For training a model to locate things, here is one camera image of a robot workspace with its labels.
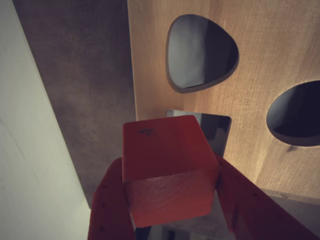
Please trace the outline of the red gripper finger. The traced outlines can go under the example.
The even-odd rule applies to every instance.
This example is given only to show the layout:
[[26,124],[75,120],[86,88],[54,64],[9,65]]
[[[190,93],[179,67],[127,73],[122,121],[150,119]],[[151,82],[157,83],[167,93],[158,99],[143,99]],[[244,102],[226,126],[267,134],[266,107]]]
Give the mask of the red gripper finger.
[[122,184],[122,159],[108,167],[92,198],[89,240],[134,240],[127,199]]
[[318,239],[223,157],[216,158],[216,192],[228,230],[237,240]]

